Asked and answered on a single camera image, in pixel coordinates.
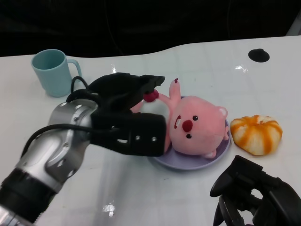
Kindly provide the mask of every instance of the plush toy mouth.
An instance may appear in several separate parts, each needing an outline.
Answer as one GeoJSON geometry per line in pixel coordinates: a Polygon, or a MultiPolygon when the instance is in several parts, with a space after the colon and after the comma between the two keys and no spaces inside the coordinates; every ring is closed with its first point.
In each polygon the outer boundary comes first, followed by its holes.
{"type": "Polygon", "coordinates": [[[180,125],[180,122],[181,122],[181,116],[179,115],[178,118],[177,118],[177,120],[174,123],[174,128],[175,129],[178,128],[178,126],[180,125]]]}

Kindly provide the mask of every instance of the light blue mug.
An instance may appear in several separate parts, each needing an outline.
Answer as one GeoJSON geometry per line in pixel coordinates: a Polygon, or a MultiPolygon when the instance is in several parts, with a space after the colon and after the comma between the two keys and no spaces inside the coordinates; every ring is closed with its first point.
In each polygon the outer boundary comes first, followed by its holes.
{"type": "Polygon", "coordinates": [[[72,77],[68,63],[75,64],[79,76],[82,77],[79,63],[76,60],[67,60],[60,50],[47,49],[32,58],[32,67],[48,95],[63,97],[70,93],[72,77]]]}

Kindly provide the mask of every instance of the mug handle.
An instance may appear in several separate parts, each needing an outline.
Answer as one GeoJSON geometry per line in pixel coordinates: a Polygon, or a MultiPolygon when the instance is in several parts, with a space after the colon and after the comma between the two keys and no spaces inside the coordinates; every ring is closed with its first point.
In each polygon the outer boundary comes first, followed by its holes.
{"type": "Polygon", "coordinates": [[[79,63],[77,62],[77,60],[68,59],[67,63],[73,63],[76,66],[76,69],[79,73],[79,77],[83,77],[82,74],[81,74],[81,69],[80,69],[80,66],[79,66],[79,63]]]}

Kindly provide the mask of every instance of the purple plate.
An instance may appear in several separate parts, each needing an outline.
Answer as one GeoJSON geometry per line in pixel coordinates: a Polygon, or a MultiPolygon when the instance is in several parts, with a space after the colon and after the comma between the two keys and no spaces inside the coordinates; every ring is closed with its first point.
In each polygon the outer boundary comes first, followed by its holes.
{"type": "Polygon", "coordinates": [[[187,155],[182,154],[174,150],[171,146],[166,154],[160,157],[153,157],[159,163],[174,168],[178,170],[198,170],[210,166],[221,159],[227,150],[229,149],[231,143],[230,125],[227,120],[225,120],[225,127],[229,126],[228,140],[223,140],[221,144],[216,149],[216,157],[213,159],[206,159],[200,155],[187,155]]]}

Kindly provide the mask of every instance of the black cable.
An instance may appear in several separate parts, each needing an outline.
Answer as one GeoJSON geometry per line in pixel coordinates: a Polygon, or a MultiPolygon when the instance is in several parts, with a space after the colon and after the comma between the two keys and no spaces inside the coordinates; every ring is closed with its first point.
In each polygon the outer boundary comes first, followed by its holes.
{"type": "Polygon", "coordinates": [[[71,94],[74,92],[74,84],[75,84],[75,81],[76,80],[81,80],[81,82],[84,84],[84,86],[86,87],[87,90],[89,90],[89,86],[88,84],[86,83],[86,81],[82,78],[82,77],[79,77],[79,76],[76,76],[72,79],[72,83],[71,83],[71,94]]]}
{"type": "Polygon", "coordinates": [[[105,20],[106,20],[106,23],[107,23],[107,27],[108,27],[108,31],[109,31],[109,34],[110,34],[110,37],[111,37],[111,40],[113,42],[113,44],[115,45],[115,48],[118,50],[118,52],[124,56],[124,53],[123,51],[121,50],[121,48],[117,45],[115,39],[114,39],[114,36],[112,34],[112,31],[111,31],[111,27],[110,27],[110,24],[109,24],[109,18],[108,18],[108,12],[107,12],[107,1],[106,0],[103,0],[103,6],[104,6],[104,15],[105,15],[105,20]]]}
{"type": "Polygon", "coordinates": [[[115,129],[114,131],[108,131],[108,130],[98,130],[98,129],[93,129],[89,127],[83,127],[83,126],[77,126],[77,125],[72,125],[72,124],[54,124],[54,125],[49,125],[45,126],[39,130],[37,130],[34,134],[31,135],[31,137],[28,139],[26,142],[24,149],[21,154],[21,158],[26,154],[28,151],[28,148],[30,144],[33,142],[33,140],[40,134],[45,133],[49,130],[53,129],[72,129],[72,130],[80,130],[88,133],[97,133],[98,136],[105,136],[112,138],[112,135],[118,135],[121,131],[119,129],[115,129]]]}
{"type": "Polygon", "coordinates": [[[229,40],[231,39],[230,25],[229,25],[230,8],[231,8],[231,0],[229,0],[228,11],[227,11],[227,32],[228,32],[228,38],[229,38],[229,40]]]}

